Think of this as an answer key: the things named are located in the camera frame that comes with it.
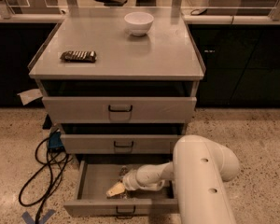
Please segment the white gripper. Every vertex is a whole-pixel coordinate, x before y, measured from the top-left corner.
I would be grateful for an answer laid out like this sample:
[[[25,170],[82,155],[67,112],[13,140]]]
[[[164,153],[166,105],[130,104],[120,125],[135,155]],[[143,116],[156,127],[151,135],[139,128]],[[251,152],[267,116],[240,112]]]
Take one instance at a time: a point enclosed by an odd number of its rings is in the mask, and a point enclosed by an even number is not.
[[[120,195],[126,190],[145,190],[145,191],[159,191],[163,188],[165,181],[159,177],[142,173],[140,170],[131,170],[123,178],[122,182],[117,182],[107,192],[108,198]]]

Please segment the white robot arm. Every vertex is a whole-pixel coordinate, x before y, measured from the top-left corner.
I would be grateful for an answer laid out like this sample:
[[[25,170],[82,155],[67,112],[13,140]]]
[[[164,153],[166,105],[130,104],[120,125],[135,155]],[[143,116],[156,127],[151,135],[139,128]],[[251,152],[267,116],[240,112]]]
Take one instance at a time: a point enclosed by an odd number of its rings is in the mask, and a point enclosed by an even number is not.
[[[224,184],[239,171],[232,150],[198,135],[185,135],[176,142],[171,162],[132,169],[106,195],[158,191],[165,181],[173,180],[182,224],[236,224]]]

